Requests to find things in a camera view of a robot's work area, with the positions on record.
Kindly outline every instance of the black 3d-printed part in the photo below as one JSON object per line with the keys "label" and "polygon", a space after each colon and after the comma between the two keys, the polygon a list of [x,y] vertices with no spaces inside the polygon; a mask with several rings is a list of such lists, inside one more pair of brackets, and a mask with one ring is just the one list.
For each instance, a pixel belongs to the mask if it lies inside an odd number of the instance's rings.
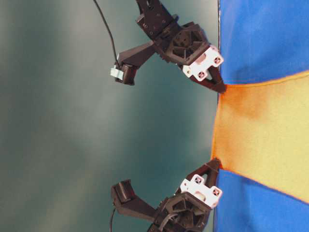
{"label": "black 3d-printed part", "polygon": [[[213,159],[187,176],[207,174],[205,185],[216,183],[220,162]],[[120,214],[146,219],[152,222],[148,232],[202,232],[207,225],[211,208],[191,193],[181,193],[166,198],[155,210],[135,195],[130,180],[112,187],[113,203]]]}

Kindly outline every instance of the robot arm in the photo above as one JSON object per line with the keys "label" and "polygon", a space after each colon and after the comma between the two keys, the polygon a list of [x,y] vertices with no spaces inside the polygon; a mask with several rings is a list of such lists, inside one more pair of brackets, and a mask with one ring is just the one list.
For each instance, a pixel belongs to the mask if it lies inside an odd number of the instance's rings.
{"label": "robot arm", "polygon": [[159,0],[136,2],[140,9],[136,22],[151,41],[119,54],[120,67],[111,69],[116,81],[134,85],[137,69],[157,53],[166,62],[177,64],[190,80],[216,92],[225,92],[218,70],[224,59],[208,42],[202,28],[193,22],[180,26],[178,16],[171,16]]}
{"label": "robot arm", "polygon": [[130,180],[112,187],[113,203],[120,214],[151,221],[148,232],[202,232],[222,191],[215,186],[219,160],[204,164],[183,180],[176,193],[157,209],[135,195]]}

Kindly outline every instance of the fabric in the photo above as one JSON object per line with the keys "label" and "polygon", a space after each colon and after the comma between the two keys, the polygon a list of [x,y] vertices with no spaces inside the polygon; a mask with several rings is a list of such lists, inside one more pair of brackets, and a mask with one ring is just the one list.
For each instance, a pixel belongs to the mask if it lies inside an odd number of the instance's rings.
{"label": "fabric", "polygon": [[309,205],[255,181],[220,170],[223,195],[215,232],[308,232]]}
{"label": "fabric", "polygon": [[220,2],[226,84],[259,83],[309,70],[309,1]]}
{"label": "fabric", "polygon": [[309,72],[228,85],[212,157],[222,168],[309,202]]}

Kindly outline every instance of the white mounting bracket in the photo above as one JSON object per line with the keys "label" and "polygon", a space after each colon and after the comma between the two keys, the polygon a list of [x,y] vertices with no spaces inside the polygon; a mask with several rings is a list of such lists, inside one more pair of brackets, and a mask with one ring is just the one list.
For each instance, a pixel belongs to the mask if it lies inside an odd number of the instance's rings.
{"label": "white mounting bracket", "polygon": [[218,49],[211,45],[201,56],[199,56],[191,65],[183,66],[183,73],[190,78],[192,75],[198,81],[202,81],[208,76],[207,70],[210,66],[217,68],[223,63],[224,59]]}
{"label": "white mounting bracket", "polygon": [[183,192],[189,192],[200,201],[208,205],[211,209],[217,206],[219,199],[222,196],[222,190],[216,186],[211,188],[205,186],[205,179],[198,174],[195,174],[191,181],[184,179],[180,185]]}

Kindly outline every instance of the white connector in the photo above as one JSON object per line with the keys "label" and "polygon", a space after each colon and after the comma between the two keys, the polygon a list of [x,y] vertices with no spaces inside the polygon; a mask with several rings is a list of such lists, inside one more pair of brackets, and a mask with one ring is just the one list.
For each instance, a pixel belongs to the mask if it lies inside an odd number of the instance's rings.
{"label": "white connector", "polygon": [[195,174],[191,181],[187,179],[183,180],[180,185],[180,189],[183,192],[189,192],[210,208],[214,208],[219,203],[219,199],[222,196],[222,190],[216,186],[211,188],[205,186],[205,180],[203,177]]}

